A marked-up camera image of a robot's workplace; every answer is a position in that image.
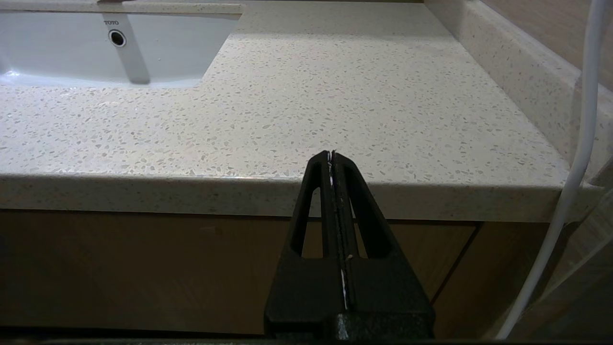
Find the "sink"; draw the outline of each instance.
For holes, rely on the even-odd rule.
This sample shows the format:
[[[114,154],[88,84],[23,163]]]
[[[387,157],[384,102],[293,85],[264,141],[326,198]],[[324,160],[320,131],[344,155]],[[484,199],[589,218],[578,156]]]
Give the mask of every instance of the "sink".
[[[0,84],[193,87],[239,17],[0,11]]]

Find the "countertop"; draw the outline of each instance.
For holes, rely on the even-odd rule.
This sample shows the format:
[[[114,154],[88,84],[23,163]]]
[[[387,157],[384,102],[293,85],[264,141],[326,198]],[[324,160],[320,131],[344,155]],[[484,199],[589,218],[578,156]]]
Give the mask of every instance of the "countertop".
[[[550,217],[567,162],[423,4],[197,8],[243,12],[197,87],[0,86],[1,208],[288,216],[308,159],[337,150],[388,218]]]

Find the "cabinet door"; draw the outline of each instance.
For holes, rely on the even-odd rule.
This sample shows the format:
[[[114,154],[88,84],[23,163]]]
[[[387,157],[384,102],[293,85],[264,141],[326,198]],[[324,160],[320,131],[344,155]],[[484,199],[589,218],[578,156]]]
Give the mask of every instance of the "cabinet door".
[[[288,219],[0,211],[0,325],[262,333]],[[473,231],[393,223],[432,297]],[[317,256],[319,222],[305,255]]]

